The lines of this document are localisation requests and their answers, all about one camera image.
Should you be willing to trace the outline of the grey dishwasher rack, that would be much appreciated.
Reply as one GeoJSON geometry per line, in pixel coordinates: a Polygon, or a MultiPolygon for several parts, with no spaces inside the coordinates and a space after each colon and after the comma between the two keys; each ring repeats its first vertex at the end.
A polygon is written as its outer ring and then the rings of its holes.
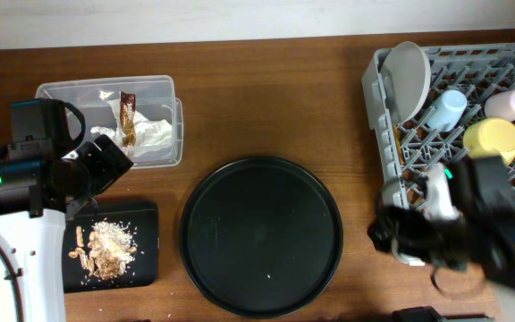
{"type": "MultiPolygon", "coordinates": [[[[463,146],[464,132],[485,119],[486,100],[515,89],[515,43],[420,48],[429,60],[431,81],[424,105],[409,121],[393,124],[385,103],[380,71],[392,48],[375,51],[361,79],[368,123],[376,135],[384,180],[402,179],[388,187],[385,201],[400,207],[425,205],[423,191],[410,182],[410,177],[424,175],[435,163],[466,157],[469,150],[463,146]],[[468,104],[455,128],[442,133],[429,128],[426,121],[434,112],[432,102],[448,89],[462,92],[468,104]],[[400,165],[398,158],[394,125],[401,133],[405,165],[400,165]]],[[[515,158],[508,174],[515,193],[515,158]]]]}

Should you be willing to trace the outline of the brown snack wrapper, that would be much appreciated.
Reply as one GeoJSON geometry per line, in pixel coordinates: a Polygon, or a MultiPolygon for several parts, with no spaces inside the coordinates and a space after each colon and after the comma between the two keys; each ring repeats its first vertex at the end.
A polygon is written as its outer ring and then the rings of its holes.
{"type": "Polygon", "coordinates": [[[136,114],[136,96],[134,94],[120,92],[120,123],[123,133],[122,145],[133,148],[136,143],[136,131],[134,128],[134,116],[136,114]]]}

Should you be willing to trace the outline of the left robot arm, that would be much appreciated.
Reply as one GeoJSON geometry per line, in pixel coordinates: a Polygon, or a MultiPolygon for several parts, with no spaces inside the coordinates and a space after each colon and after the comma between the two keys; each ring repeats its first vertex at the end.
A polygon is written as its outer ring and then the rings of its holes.
{"type": "Polygon", "coordinates": [[[72,137],[75,106],[37,98],[12,104],[13,140],[0,148],[0,321],[64,321],[67,220],[132,167],[105,135],[72,137]]]}

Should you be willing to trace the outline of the pink cup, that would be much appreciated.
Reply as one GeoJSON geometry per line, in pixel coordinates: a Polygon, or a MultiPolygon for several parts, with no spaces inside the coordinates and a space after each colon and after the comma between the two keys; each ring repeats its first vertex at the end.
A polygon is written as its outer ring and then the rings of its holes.
{"type": "Polygon", "coordinates": [[[488,98],[485,102],[485,116],[515,121],[515,89],[488,98]]]}

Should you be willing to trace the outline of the grey plate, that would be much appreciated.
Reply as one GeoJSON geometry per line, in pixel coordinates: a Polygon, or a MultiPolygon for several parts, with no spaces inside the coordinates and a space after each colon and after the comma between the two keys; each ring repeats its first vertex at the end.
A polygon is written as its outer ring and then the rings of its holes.
{"type": "Polygon", "coordinates": [[[402,42],[388,54],[380,73],[393,124],[409,121],[424,105],[430,87],[426,53],[413,42],[402,42]]]}

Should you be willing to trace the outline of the food leftovers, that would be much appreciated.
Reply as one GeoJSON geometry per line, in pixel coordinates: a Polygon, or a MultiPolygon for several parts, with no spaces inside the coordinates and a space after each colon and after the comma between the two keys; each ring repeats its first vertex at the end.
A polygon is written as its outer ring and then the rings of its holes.
{"type": "Polygon", "coordinates": [[[113,280],[127,272],[138,252],[135,232],[129,228],[122,222],[105,220],[93,223],[90,228],[75,226],[74,247],[67,251],[67,257],[73,264],[79,263],[83,272],[80,285],[113,280]]]}

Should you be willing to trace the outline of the black rectangular tray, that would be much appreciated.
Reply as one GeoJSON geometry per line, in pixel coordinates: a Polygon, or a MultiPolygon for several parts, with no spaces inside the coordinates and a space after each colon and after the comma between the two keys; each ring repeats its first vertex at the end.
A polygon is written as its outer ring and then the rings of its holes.
{"type": "Polygon", "coordinates": [[[66,222],[63,237],[63,288],[66,293],[147,286],[155,282],[158,272],[159,231],[158,208],[152,201],[127,201],[104,203],[94,214],[92,206],[84,207],[73,219],[66,222]],[[138,245],[138,254],[127,265],[127,270],[111,281],[96,277],[86,278],[83,269],[76,267],[68,252],[76,246],[75,234],[79,226],[84,233],[99,220],[120,224],[131,233],[138,245]]]}

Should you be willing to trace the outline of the wooden chopstick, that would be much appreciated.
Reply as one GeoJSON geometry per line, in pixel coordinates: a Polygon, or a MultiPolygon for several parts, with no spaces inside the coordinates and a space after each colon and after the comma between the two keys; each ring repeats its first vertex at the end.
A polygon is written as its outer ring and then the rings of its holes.
{"type": "Polygon", "coordinates": [[[401,146],[401,133],[400,133],[397,125],[393,126],[393,132],[395,135],[395,145],[396,145],[396,149],[398,152],[398,158],[400,161],[400,165],[405,165],[405,157],[404,157],[402,146],[401,146]]]}

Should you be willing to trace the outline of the blue cup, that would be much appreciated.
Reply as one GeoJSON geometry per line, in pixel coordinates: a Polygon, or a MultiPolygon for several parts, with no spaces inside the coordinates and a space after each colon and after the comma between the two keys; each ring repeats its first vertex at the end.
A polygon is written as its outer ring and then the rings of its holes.
{"type": "Polygon", "coordinates": [[[452,131],[467,107],[467,97],[456,89],[449,89],[433,102],[434,112],[426,125],[440,132],[452,131]]]}

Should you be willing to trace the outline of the round black serving tray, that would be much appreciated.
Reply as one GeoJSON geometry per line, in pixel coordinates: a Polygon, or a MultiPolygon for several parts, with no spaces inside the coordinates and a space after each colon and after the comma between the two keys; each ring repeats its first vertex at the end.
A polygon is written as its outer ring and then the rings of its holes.
{"type": "Polygon", "coordinates": [[[190,280],[216,306],[246,318],[302,309],[331,283],[342,217],[321,180],[280,157],[244,157],[206,176],[179,229],[190,280]]]}

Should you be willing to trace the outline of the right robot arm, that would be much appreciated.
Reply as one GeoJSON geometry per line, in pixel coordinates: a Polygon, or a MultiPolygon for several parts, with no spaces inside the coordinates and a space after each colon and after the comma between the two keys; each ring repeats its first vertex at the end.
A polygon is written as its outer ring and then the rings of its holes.
{"type": "Polygon", "coordinates": [[[515,194],[500,157],[437,163],[413,180],[422,208],[388,204],[379,192],[367,235],[376,250],[408,266],[463,272],[481,267],[515,321],[515,194]]]}

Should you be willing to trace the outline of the yellow bowl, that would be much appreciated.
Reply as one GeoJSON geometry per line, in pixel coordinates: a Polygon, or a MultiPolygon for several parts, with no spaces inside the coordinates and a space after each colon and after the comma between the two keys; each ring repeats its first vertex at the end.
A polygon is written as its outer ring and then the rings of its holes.
{"type": "Polygon", "coordinates": [[[463,146],[472,158],[500,156],[510,165],[515,158],[515,125],[498,117],[486,118],[465,130],[463,146]]]}

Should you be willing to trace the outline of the white napkin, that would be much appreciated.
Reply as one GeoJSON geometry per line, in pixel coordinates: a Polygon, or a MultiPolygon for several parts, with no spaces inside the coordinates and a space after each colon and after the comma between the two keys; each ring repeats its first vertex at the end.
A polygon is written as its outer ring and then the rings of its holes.
{"type": "MultiPolygon", "coordinates": [[[[122,131],[120,123],[120,100],[108,101],[111,107],[113,117],[115,118],[115,127],[107,128],[119,128],[122,131]]],[[[127,155],[138,157],[145,154],[146,148],[154,148],[163,146],[172,142],[173,127],[166,120],[161,121],[150,121],[138,110],[134,116],[134,128],[136,131],[136,143],[133,148],[126,148],[122,145],[122,141],[116,144],[119,148],[122,148],[127,155]]]]}
{"type": "Polygon", "coordinates": [[[119,128],[112,129],[102,126],[95,126],[91,128],[90,132],[92,134],[106,135],[110,140],[112,140],[116,144],[119,144],[122,141],[123,133],[119,128]]]}

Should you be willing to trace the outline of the clear plastic waste bin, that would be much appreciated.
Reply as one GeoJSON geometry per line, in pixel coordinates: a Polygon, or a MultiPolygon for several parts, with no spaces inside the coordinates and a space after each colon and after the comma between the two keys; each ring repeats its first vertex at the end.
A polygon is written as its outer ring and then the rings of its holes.
{"type": "Polygon", "coordinates": [[[176,166],[182,161],[183,117],[182,102],[175,95],[173,79],[166,75],[68,80],[39,85],[36,98],[52,98],[77,107],[85,117],[84,141],[92,141],[100,134],[92,134],[92,127],[115,127],[110,100],[120,99],[120,92],[136,96],[136,109],[150,121],[166,120],[173,127],[172,142],[146,148],[138,157],[127,155],[136,169],[176,166]]]}

